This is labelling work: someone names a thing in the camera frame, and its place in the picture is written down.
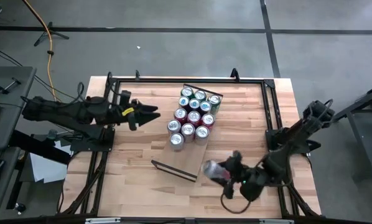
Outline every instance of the yellow tag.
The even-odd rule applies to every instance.
[[[129,114],[130,112],[133,112],[133,111],[134,111],[134,108],[128,108],[128,109],[124,110],[124,112],[122,114],[123,114],[123,116],[125,116],[125,115],[127,115],[127,114]]]

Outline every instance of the white paper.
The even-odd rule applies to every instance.
[[[60,141],[55,142],[55,147],[59,150],[69,153],[70,146],[62,147]],[[32,171],[34,173],[34,180],[40,181],[44,180],[44,183],[49,183],[53,181],[63,180],[67,175],[67,166],[49,159],[45,159],[41,156],[35,154],[30,154]]]

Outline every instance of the concrete floor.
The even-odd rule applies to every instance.
[[[259,0],[33,0],[45,21],[58,26],[264,28]],[[372,29],[372,0],[267,0],[272,29]],[[21,1],[0,1],[0,24],[38,26]],[[0,31],[0,50],[47,80],[45,41],[40,32]],[[55,87],[75,95],[79,81],[91,75],[191,75],[227,77],[236,67],[242,77],[273,77],[265,34],[87,33],[54,38]],[[273,35],[282,78],[291,78],[299,112],[312,100],[334,99],[339,111],[372,88],[372,35]],[[0,65],[10,66],[0,59]],[[30,97],[51,98],[38,83]],[[21,119],[17,128],[43,133],[49,123]],[[355,184],[351,175],[367,166],[350,126],[341,120],[313,136],[322,148],[312,165],[322,213],[330,218],[372,222],[372,181]],[[53,192],[47,197],[46,192]],[[23,217],[51,215],[60,183],[22,189],[28,204]],[[12,211],[0,214],[16,216]]]

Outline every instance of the wooden tabletop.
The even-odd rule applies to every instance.
[[[105,81],[106,77],[91,77],[87,95],[103,96]],[[299,119],[291,80],[275,79],[275,83],[283,125],[291,126]],[[243,163],[254,166],[267,152],[264,140],[267,126],[260,85],[189,84],[224,95],[214,127],[216,135],[209,139],[203,160],[224,161],[233,150],[239,150],[244,156]],[[151,164],[152,159],[160,158],[167,141],[166,124],[173,117],[181,88],[181,83],[121,85],[122,90],[132,92],[132,98],[158,106],[161,117],[137,131],[130,131],[127,124],[116,127],[116,138],[106,167],[99,216],[281,218],[277,189],[274,187],[265,187],[246,212],[234,215],[221,206],[222,187],[201,173],[195,183],[157,170]],[[269,91],[268,97],[272,109]],[[70,163],[62,210],[75,200],[84,187],[90,156],[90,152],[81,152]],[[308,161],[300,155],[294,155],[291,167],[296,189],[313,211],[320,213]],[[286,189],[285,193],[287,207],[291,211]],[[241,210],[247,201],[235,190],[235,198],[225,199],[225,204],[232,210]]]

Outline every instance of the yellow cable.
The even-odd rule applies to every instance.
[[[46,32],[48,33],[49,43],[50,43],[49,50],[52,51],[52,49],[53,49],[53,42],[52,42],[52,36],[50,35],[50,32],[49,32],[48,27],[46,26],[46,24],[44,23],[44,21],[42,20],[42,18],[38,15],[38,13],[34,10],[34,8],[30,5],[30,3],[27,0],[24,0],[24,2],[30,7],[31,11],[38,17],[39,21],[42,23],[43,27],[45,28]],[[52,89],[53,98],[55,99],[55,101],[57,101],[55,90],[53,88],[52,78],[50,77],[50,62],[51,61],[52,61],[52,55],[49,54],[48,66],[47,66],[49,83],[50,83],[50,88]]]

